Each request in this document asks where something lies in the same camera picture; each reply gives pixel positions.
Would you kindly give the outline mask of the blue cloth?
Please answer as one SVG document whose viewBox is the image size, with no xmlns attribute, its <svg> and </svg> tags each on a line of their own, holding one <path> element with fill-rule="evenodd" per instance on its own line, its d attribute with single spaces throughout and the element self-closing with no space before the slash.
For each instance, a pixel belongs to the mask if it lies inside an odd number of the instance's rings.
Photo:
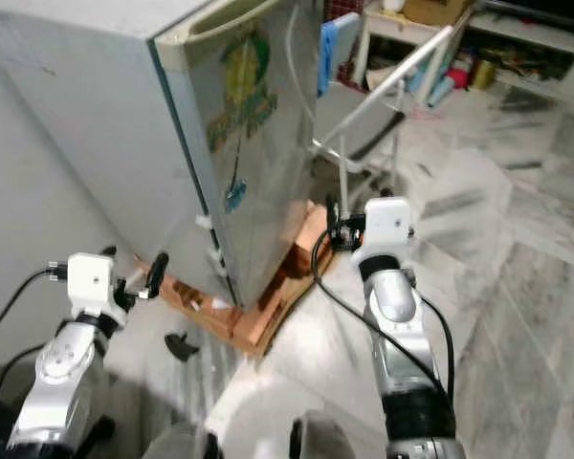
<svg viewBox="0 0 574 459">
<path fill-rule="evenodd" d="M 362 26 L 361 14 L 349 12 L 320 27 L 320 62 L 318 67 L 318 97 L 329 91 L 337 70 L 351 56 Z"/>
</svg>

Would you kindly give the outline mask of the small blue door tag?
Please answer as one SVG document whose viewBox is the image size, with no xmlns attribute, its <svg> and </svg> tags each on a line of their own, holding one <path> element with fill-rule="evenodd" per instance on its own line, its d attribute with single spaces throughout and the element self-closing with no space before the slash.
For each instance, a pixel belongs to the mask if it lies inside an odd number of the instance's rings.
<svg viewBox="0 0 574 459">
<path fill-rule="evenodd" d="M 247 183 L 244 179 L 239 179 L 230 184 L 225 193 L 225 211 L 226 213 L 232 213 L 240 206 L 243 198 L 247 192 Z"/>
</svg>

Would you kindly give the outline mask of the green yellow door sticker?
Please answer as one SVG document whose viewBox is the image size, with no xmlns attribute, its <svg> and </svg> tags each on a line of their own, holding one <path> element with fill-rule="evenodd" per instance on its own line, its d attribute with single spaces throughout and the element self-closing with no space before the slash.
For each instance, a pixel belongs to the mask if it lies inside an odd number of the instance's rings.
<svg viewBox="0 0 574 459">
<path fill-rule="evenodd" d="M 257 26 L 240 31 L 222 48 L 223 110 L 207 126 L 213 152 L 231 136 L 251 139 L 277 109 L 277 95 L 266 83 L 272 53 L 268 36 Z"/>
</svg>

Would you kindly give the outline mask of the yellow can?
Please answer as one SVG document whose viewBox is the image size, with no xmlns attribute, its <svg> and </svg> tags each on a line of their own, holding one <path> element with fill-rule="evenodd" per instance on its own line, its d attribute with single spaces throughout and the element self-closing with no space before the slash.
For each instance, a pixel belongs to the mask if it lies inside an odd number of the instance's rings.
<svg viewBox="0 0 574 459">
<path fill-rule="evenodd" d="M 496 82 L 496 63 L 487 58 L 480 58 L 472 67 L 470 78 L 468 78 L 468 88 L 485 91 Z"/>
</svg>

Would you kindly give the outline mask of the grey fridge door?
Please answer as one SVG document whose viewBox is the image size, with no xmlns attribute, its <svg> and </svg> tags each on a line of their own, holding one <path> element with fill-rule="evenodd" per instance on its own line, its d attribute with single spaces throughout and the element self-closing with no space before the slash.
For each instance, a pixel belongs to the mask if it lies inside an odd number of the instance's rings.
<svg viewBox="0 0 574 459">
<path fill-rule="evenodd" d="M 250 139 L 208 146 L 208 123 L 223 110 L 220 53 L 257 26 L 271 47 L 277 109 Z M 303 219 L 312 184 L 320 9 L 314 0 L 205 0 L 153 40 L 170 108 L 210 220 L 220 266 L 218 296 L 245 309 L 268 289 Z M 225 193 L 247 183 L 242 203 L 225 211 Z"/>
</svg>

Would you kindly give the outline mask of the brown cardboard box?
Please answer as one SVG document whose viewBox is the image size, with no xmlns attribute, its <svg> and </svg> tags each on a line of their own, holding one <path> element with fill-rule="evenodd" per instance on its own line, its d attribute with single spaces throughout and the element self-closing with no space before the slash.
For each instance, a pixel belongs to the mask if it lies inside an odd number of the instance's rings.
<svg viewBox="0 0 574 459">
<path fill-rule="evenodd" d="M 418 25 L 456 25 L 475 0 L 406 0 L 401 13 Z"/>
</svg>

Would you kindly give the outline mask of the small black floor object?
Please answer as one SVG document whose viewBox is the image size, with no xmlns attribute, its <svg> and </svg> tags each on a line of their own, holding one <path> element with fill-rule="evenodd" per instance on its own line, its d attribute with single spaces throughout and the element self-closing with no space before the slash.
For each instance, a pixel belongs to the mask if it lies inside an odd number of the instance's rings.
<svg viewBox="0 0 574 459">
<path fill-rule="evenodd" d="M 164 343 L 169 354 L 180 362 L 188 362 L 192 356 L 199 353 L 200 348 L 191 344 L 187 334 L 165 334 Z"/>
</svg>

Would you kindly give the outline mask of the grey fridge body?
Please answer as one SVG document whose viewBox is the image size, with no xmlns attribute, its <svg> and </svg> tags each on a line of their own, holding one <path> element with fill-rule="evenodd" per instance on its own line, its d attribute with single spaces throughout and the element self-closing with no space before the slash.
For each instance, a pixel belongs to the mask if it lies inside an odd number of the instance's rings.
<svg viewBox="0 0 574 459">
<path fill-rule="evenodd" d="M 209 0 L 0 0 L 0 62 L 136 254 L 167 253 L 189 287 L 238 298 L 209 226 L 153 36 Z"/>
</svg>

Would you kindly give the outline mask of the white shelf unit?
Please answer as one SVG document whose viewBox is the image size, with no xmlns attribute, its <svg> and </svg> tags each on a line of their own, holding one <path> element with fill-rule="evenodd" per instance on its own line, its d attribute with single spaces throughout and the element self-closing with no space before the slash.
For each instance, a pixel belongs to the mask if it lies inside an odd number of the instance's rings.
<svg viewBox="0 0 574 459">
<path fill-rule="evenodd" d="M 363 0 L 363 25 L 357 38 L 356 53 L 354 53 L 353 78 L 362 82 L 366 73 L 367 52 L 370 49 L 371 36 L 383 36 L 396 42 L 405 42 L 417 47 L 426 44 L 429 39 L 441 30 L 439 26 L 421 25 L 410 22 L 396 13 L 388 13 L 383 9 L 382 0 Z M 528 25 L 522 18 L 501 12 L 485 12 L 479 6 L 472 6 L 459 17 L 457 25 L 449 38 L 441 40 L 443 56 L 435 57 L 432 52 L 424 55 L 426 64 L 439 64 L 445 58 L 453 58 L 459 49 L 459 43 L 467 31 L 484 33 L 497 38 L 507 38 L 515 43 L 526 44 L 528 47 L 554 50 L 574 56 L 574 33 L 560 30 L 548 25 Z M 502 70 L 496 73 L 497 82 L 505 83 L 519 89 L 535 92 L 537 95 L 566 98 L 574 101 L 574 66 L 567 70 L 557 83 L 543 83 L 540 80 Z"/>
</svg>

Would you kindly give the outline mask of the orange brick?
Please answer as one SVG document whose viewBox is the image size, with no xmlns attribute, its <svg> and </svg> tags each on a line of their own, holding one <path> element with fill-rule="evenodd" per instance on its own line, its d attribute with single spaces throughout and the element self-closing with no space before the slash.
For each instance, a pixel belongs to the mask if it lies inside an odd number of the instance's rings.
<svg viewBox="0 0 574 459">
<path fill-rule="evenodd" d="M 232 328 L 231 345 L 253 358 L 268 354 L 283 320 L 290 315 L 292 307 L 279 303 L 274 309 L 266 307 L 257 312 L 244 312 Z"/>
<path fill-rule="evenodd" d="M 309 202 L 301 226 L 284 267 L 291 278 L 303 278 L 312 271 L 312 249 L 315 242 L 329 229 L 329 210 L 326 206 Z"/>
</svg>

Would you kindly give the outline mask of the red container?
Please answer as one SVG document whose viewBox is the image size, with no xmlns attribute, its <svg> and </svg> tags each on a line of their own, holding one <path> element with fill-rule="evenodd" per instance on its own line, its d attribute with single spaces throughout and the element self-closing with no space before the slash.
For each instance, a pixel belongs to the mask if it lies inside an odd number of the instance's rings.
<svg viewBox="0 0 574 459">
<path fill-rule="evenodd" d="M 467 89 L 470 82 L 468 67 L 453 65 L 446 71 L 445 79 L 453 84 L 453 89 Z"/>
</svg>

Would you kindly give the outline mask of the white metal rack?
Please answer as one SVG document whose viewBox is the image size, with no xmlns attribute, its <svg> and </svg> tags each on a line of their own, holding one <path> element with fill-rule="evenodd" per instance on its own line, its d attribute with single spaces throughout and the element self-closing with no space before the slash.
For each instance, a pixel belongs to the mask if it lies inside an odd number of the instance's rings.
<svg viewBox="0 0 574 459">
<path fill-rule="evenodd" d="M 375 106 L 384 105 L 392 108 L 395 114 L 402 114 L 402 104 L 406 95 L 404 78 L 415 67 L 427 58 L 437 55 L 439 49 L 449 43 L 454 32 L 454 26 L 441 27 L 435 35 L 432 35 L 427 42 L 419 44 L 395 69 L 388 74 L 382 83 L 374 89 L 370 89 L 367 95 L 349 110 L 330 131 L 321 136 L 321 139 L 313 139 L 310 149 L 317 156 L 329 159 L 337 167 L 337 175 L 340 181 L 339 210 L 342 217 L 351 214 L 351 186 L 349 186 L 348 176 L 352 169 L 363 170 L 365 162 L 354 162 L 348 157 L 348 149 L 345 148 L 345 140 L 349 127 L 360 120 L 367 111 Z"/>
</svg>

